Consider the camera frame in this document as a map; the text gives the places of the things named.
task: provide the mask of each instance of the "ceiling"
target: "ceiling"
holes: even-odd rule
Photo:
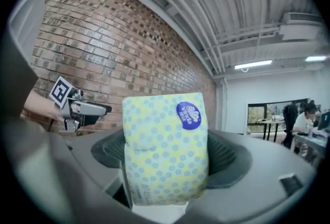
[[[259,72],[309,69],[307,56],[329,54],[321,23],[309,40],[283,40],[280,34],[284,13],[318,15],[312,0],[140,1],[172,26],[214,79],[241,76],[235,65],[266,59],[273,60],[272,67],[261,67]]]

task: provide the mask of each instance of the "white shirt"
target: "white shirt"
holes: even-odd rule
[[[18,0],[8,18],[9,33],[27,63],[31,62],[44,12],[45,0]]]
[[[309,130],[313,128],[313,121],[305,117],[305,113],[301,113],[293,125],[293,129],[299,129],[300,132],[309,133]]]

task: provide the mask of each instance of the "window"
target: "window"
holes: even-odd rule
[[[251,131],[251,133],[263,133],[264,124],[260,124],[259,122],[262,119],[269,120],[272,116],[282,116],[283,109],[286,105],[291,104],[292,101],[285,102],[274,102],[274,103],[262,103],[262,104],[249,104],[247,111],[247,127]],[[295,100],[295,104],[297,108],[299,108],[300,103],[307,103],[307,99]],[[275,124],[271,125],[271,132],[275,132]],[[278,125],[278,131],[283,131],[285,129],[285,124],[281,123]]]

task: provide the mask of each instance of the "brick wall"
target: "brick wall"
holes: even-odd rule
[[[137,0],[45,0],[31,66],[47,96],[62,75],[112,113],[80,133],[122,126],[124,97],[202,92],[215,125],[216,86],[194,53],[158,15]],[[46,118],[23,112],[47,127]],[[62,129],[54,123],[52,130]]]

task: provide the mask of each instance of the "white wall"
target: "white wall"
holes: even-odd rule
[[[216,130],[220,131],[222,127],[222,109],[223,109],[223,92],[222,84],[217,84],[217,116]]]
[[[227,118],[223,131],[244,133],[248,104],[311,98],[330,108],[330,69],[228,80]]]

